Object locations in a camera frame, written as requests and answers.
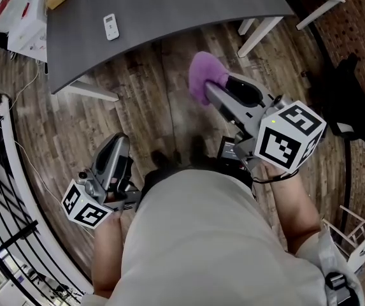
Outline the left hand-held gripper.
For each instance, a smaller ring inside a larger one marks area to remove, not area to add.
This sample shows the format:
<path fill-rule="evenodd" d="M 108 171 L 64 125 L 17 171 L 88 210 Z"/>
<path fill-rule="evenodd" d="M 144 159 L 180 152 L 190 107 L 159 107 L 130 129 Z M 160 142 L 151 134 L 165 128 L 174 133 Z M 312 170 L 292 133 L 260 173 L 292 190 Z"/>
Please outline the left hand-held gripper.
<path fill-rule="evenodd" d="M 129 137 L 117 133 L 99 147 L 91 171 L 73 179 L 61 201 L 66 217 L 85 228 L 96 229 L 109 215 L 136 210 L 141 192 L 128 181 L 132 159 Z"/>

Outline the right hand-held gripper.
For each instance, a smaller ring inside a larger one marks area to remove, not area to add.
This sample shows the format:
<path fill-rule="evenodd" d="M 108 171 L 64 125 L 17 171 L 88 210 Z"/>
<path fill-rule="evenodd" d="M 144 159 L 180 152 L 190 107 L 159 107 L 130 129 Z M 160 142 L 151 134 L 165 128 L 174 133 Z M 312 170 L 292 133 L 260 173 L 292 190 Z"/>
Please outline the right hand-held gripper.
<path fill-rule="evenodd" d="M 311 156 L 327 123 L 312 109 L 295 101 L 281 109 L 269 108 L 261 119 L 261 108 L 274 97 L 259 82 L 229 74 L 225 86 L 207 81 L 207 100 L 227 122 L 234 122 L 244 135 L 253 138 L 236 143 L 234 153 L 251 170 L 261 159 L 294 173 Z"/>

